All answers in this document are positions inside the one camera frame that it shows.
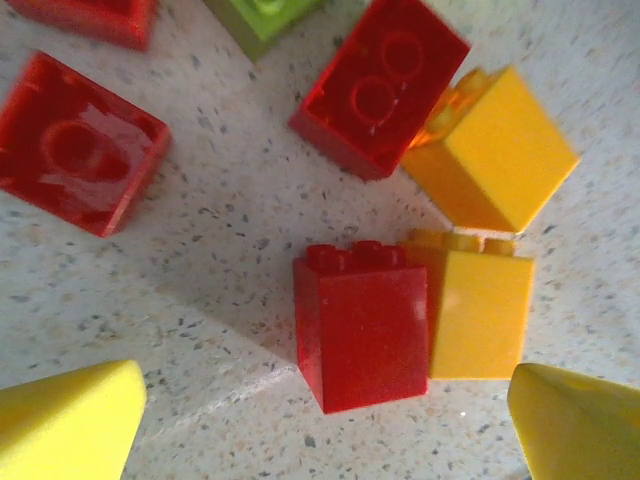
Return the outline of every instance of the plastic block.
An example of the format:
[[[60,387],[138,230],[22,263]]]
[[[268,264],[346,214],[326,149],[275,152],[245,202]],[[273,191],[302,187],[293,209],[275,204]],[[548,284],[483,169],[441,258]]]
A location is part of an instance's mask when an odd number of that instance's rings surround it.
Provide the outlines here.
[[[520,362],[534,262],[504,240],[416,230],[403,244],[429,272],[430,378],[508,379]]]
[[[522,232],[578,164],[512,67],[439,101],[403,167],[460,227]]]
[[[388,177],[468,52],[420,0],[374,0],[289,125],[363,180]]]
[[[204,0],[252,61],[296,20],[325,0]]]
[[[96,40],[146,50],[156,0],[7,0],[17,12],[37,22]]]
[[[507,402],[535,480],[640,478],[639,389],[522,364]]]
[[[170,143],[167,125],[39,52],[0,113],[0,188],[107,236]]]
[[[308,247],[293,264],[298,366],[325,413],[427,390],[426,270],[401,247]]]
[[[145,402],[132,360],[0,390],[0,478],[119,479]]]

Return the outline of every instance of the green lego brick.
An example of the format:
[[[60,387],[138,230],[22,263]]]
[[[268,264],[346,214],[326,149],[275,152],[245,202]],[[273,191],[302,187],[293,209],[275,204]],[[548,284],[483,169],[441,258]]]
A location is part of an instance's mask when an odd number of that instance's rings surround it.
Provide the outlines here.
[[[280,34],[325,0],[203,0],[242,51],[255,61]]]

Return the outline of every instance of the speckled countertop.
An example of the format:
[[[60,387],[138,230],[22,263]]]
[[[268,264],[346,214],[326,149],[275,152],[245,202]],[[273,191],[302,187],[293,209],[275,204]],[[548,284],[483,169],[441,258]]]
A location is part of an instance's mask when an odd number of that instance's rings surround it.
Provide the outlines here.
[[[525,359],[640,384],[640,3],[431,2],[516,63],[584,160],[522,235],[538,259]],[[118,358],[149,403],[125,479],[517,479],[506,382],[323,416],[294,364],[290,264],[310,242],[442,226],[398,171],[364,185],[285,127],[364,8],[329,1],[252,65],[199,0],[148,54],[0,4],[0,97],[40,48],[167,122],[175,147],[123,233],[0,194],[0,387]]]

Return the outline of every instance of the toy brick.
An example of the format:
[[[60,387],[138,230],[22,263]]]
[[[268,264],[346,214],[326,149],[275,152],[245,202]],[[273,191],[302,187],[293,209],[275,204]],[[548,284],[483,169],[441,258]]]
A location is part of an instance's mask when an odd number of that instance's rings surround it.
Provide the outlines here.
[[[518,233],[578,161],[509,67],[446,90],[402,165],[454,225]]]
[[[37,22],[135,50],[149,46],[156,0],[7,0]]]
[[[118,480],[145,402],[133,360],[0,390],[0,478]]]
[[[420,0],[374,0],[289,125],[363,180],[388,177],[468,52]]]
[[[242,51],[256,61],[298,19],[325,0],[203,0]]]
[[[407,259],[429,272],[430,378],[508,379],[522,356],[534,262],[504,240],[416,230]]]
[[[533,478],[640,478],[640,390],[518,365],[507,403]]]
[[[105,237],[170,143],[166,124],[38,52],[0,113],[0,188]]]
[[[298,366],[325,413],[427,390],[426,270],[401,247],[308,247],[294,261]]]

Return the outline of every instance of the transparent red lego brick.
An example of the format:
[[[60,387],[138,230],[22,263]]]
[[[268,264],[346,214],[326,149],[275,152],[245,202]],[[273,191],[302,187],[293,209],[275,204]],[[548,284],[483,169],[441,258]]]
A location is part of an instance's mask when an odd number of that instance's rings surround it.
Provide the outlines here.
[[[160,120],[38,52],[0,113],[0,188],[104,237],[170,144]]]
[[[374,0],[289,125],[363,180],[388,177],[468,52],[420,0]]]
[[[146,50],[157,0],[7,0],[41,23],[136,50]]]
[[[298,366],[325,413],[427,390],[427,273],[402,247],[307,248],[293,264]]]

